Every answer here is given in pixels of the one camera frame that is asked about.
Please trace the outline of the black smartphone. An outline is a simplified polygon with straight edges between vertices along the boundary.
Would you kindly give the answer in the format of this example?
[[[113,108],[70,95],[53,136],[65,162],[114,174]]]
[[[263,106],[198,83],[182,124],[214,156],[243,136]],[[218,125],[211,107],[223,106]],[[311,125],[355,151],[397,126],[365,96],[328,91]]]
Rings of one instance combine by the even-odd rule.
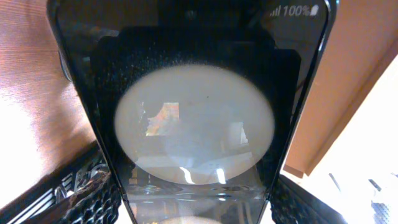
[[[338,1],[48,1],[134,223],[259,223]]]

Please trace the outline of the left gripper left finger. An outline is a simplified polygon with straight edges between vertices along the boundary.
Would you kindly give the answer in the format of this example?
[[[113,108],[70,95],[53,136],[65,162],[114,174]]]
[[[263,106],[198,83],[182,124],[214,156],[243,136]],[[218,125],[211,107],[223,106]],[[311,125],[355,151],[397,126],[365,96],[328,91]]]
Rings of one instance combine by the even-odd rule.
[[[1,223],[115,223],[121,196],[97,142],[1,209]]]

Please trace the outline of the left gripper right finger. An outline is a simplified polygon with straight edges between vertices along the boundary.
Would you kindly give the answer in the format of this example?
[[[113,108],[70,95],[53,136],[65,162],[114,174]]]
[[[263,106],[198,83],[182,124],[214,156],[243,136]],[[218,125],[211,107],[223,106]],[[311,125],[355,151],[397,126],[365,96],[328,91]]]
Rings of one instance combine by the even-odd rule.
[[[343,216],[284,175],[271,193],[272,220],[276,224],[345,224]]]

